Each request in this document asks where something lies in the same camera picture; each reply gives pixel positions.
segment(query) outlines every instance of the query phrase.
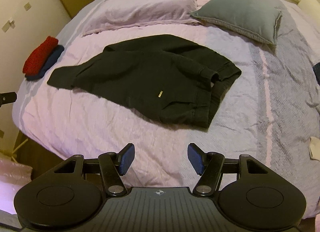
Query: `metal bolt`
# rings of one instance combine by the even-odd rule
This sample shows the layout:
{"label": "metal bolt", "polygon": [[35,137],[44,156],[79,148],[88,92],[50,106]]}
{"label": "metal bolt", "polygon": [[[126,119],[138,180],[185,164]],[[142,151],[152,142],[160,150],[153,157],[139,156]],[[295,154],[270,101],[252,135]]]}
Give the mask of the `metal bolt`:
{"label": "metal bolt", "polygon": [[201,185],[196,188],[196,191],[199,193],[205,194],[205,193],[209,193],[211,191],[211,188],[206,185]]}
{"label": "metal bolt", "polygon": [[113,186],[110,186],[108,188],[108,191],[110,191],[111,193],[121,193],[123,192],[124,188],[122,186],[119,186],[119,185],[113,185]]}

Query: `circular pad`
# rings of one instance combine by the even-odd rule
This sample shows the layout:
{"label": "circular pad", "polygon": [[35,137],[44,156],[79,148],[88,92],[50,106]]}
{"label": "circular pad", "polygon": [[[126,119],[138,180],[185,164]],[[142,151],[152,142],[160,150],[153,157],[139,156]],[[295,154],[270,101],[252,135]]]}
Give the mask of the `circular pad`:
{"label": "circular pad", "polygon": [[73,190],[64,186],[51,186],[38,193],[38,200],[47,206],[60,206],[74,198]]}
{"label": "circular pad", "polygon": [[297,225],[306,206],[303,194],[288,182],[241,178],[220,191],[218,204],[226,217],[248,230]]}
{"label": "circular pad", "polygon": [[101,204],[101,192],[95,185],[71,177],[59,182],[34,180],[22,187],[14,199],[20,222],[39,230],[75,226],[95,214]]}
{"label": "circular pad", "polygon": [[247,192],[247,200],[256,207],[270,209],[279,206],[283,196],[275,189],[258,187]]}

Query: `folded clothes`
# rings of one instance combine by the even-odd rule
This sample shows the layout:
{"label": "folded clothes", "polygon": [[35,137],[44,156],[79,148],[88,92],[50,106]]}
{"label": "folded clothes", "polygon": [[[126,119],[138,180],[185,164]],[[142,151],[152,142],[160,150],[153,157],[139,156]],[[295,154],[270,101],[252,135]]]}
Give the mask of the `folded clothes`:
{"label": "folded clothes", "polygon": [[58,45],[49,55],[47,61],[44,63],[43,67],[40,69],[40,72],[35,76],[28,76],[26,75],[26,79],[37,80],[43,78],[45,73],[57,62],[58,58],[60,57],[61,53],[64,51],[64,47],[62,45]]}
{"label": "folded clothes", "polygon": [[47,39],[30,54],[24,63],[22,72],[27,76],[39,74],[48,56],[58,45],[58,42],[56,38],[48,36]]}

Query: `navy folded cloth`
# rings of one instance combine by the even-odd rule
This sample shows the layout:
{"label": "navy folded cloth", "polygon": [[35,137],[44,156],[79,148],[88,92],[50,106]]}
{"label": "navy folded cloth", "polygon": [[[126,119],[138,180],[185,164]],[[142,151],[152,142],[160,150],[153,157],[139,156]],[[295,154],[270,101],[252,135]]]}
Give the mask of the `navy folded cloth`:
{"label": "navy folded cloth", "polygon": [[313,72],[315,73],[318,84],[320,85],[320,62],[313,66]]}
{"label": "navy folded cloth", "polygon": [[35,76],[27,76],[26,79],[28,81],[37,80],[43,78],[45,73],[58,61],[61,53],[64,51],[64,47],[62,45],[58,45],[55,49],[50,53],[47,61],[44,63],[43,67],[40,69],[39,73]]}

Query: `bedsheet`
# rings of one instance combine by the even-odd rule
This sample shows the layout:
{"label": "bedsheet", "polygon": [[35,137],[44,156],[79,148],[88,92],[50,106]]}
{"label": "bedsheet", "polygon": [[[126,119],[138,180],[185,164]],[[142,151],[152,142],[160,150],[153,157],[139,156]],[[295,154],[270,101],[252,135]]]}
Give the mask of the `bedsheet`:
{"label": "bedsheet", "polygon": [[[209,0],[198,0],[202,6]],[[74,154],[96,158],[131,142],[136,156],[123,181],[128,186],[189,186],[198,176],[187,159],[187,145],[228,158],[246,153],[276,171],[305,195],[304,218],[320,212],[320,162],[310,160],[310,136],[320,136],[319,94],[311,61],[320,38],[306,40],[296,21],[307,23],[280,0],[283,13],[278,45],[270,48],[216,26],[152,25],[104,31],[81,37],[84,22],[103,0],[85,7],[57,36],[66,50],[38,82],[20,86],[12,116],[28,137],[63,159]],[[55,68],[79,65],[106,45],[133,38],[172,34],[209,47],[242,71],[222,101],[208,130],[152,122],[134,109],[82,90],[57,90],[46,84]],[[223,184],[235,180],[225,175]]]}

